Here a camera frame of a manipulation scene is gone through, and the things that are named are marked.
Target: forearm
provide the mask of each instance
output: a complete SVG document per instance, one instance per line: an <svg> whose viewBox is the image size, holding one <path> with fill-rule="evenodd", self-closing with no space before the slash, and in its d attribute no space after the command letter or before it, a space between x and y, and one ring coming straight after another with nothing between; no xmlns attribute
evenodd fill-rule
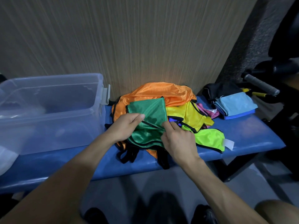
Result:
<svg viewBox="0 0 299 224"><path fill-rule="evenodd" d="M113 144L100 135L87 148L26 196L0 223L66 223L78 211L95 169Z"/></svg>
<svg viewBox="0 0 299 224"><path fill-rule="evenodd" d="M217 178L202 159L188 163L183 169L203 194L220 224L267 223Z"/></svg>

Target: gray handle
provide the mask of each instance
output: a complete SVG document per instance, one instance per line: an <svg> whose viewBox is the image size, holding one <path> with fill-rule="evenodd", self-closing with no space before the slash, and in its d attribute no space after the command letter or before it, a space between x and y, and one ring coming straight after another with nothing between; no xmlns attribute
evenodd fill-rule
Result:
<svg viewBox="0 0 299 224"><path fill-rule="evenodd" d="M267 94L270 94L272 96L277 96L280 93L280 90L263 82L262 80L257 79L256 77L254 77L250 74L245 75L244 79L246 81L250 82L252 85L255 85L255 86L259 87L260 89L266 91Z"/></svg>

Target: pile of bibs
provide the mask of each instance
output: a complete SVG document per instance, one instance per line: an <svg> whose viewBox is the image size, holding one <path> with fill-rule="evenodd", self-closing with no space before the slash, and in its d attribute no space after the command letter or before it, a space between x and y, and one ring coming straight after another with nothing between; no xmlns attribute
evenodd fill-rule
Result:
<svg viewBox="0 0 299 224"><path fill-rule="evenodd" d="M224 119L234 119L255 113L257 105L233 82L211 83L202 94L217 108Z"/></svg>
<svg viewBox="0 0 299 224"><path fill-rule="evenodd" d="M163 169L168 169L168 152L161 140L165 121L175 121L182 129L193 132L197 145L222 153L223 132L209 128L219 112L204 109L196 102L189 87L166 82L147 83L121 96L112 106L113 122L125 113L142 113L145 118L127 140L116 143L118 159L122 163L134 162L139 150L146 149Z"/></svg>

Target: hand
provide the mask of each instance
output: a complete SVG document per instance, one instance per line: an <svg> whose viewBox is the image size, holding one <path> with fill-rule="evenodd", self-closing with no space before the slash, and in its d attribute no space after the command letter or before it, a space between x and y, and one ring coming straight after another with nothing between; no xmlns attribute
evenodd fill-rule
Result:
<svg viewBox="0 0 299 224"><path fill-rule="evenodd" d="M105 132L109 137L113 138L114 143L126 140L136 126L144 120L145 115L139 113L126 113L121 115Z"/></svg>
<svg viewBox="0 0 299 224"><path fill-rule="evenodd" d="M201 159L192 132L182 130L175 122L166 121L162 126L166 130L161 136L163 145L178 165L185 167Z"/></svg>

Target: wood grain wall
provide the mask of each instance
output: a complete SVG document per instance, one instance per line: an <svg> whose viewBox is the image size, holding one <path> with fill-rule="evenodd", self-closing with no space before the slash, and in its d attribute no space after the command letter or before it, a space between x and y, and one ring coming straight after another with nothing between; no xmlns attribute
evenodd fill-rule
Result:
<svg viewBox="0 0 299 224"><path fill-rule="evenodd" d="M256 0L0 0L7 78L99 72L112 99L215 82Z"/></svg>

